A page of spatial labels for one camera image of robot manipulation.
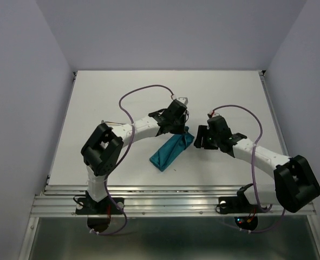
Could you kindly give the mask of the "teal cloth napkin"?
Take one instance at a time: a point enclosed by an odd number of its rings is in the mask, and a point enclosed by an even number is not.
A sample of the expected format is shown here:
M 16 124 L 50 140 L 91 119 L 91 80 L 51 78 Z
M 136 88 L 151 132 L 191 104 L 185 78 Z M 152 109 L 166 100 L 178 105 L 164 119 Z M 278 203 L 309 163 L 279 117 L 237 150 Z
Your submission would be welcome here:
M 174 134 L 150 158 L 149 161 L 160 172 L 166 170 L 171 163 L 185 151 L 194 141 L 194 136 L 185 127 L 183 134 Z

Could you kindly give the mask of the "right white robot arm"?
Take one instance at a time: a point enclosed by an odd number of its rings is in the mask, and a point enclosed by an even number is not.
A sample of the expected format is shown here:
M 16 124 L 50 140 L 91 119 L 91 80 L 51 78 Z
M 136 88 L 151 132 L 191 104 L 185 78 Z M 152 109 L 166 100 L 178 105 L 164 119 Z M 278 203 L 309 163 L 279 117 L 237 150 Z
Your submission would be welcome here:
M 287 157 L 254 144 L 241 133 L 232 133 L 224 117 L 218 115 L 200 125 L 194 147 L 220 150 L 270 176 L 274 183 L 242 186 L 235 195 L 219 197 L 216 210 L 226 215 L 257 213 L 267 205 L 280 205 L 296 213 L 320 196 L 320 185 L 309 162 L 301 155 Z

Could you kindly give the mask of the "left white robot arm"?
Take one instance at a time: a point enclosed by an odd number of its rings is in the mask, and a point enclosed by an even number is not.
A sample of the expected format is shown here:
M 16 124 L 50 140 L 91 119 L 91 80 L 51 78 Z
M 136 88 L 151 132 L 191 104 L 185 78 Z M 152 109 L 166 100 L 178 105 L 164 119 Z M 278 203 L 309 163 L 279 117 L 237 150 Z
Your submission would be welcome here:
M 76 202 L 77 215 L 121 214 L 124 199 L 110 199 L 107 178 L 116 169 L 121 150 L 145 138 L 185 131 L 188 99 L 179 97 L 171 104 L 130 124 L 99 124 L 81 149 L 88 170 L 88 188 Z

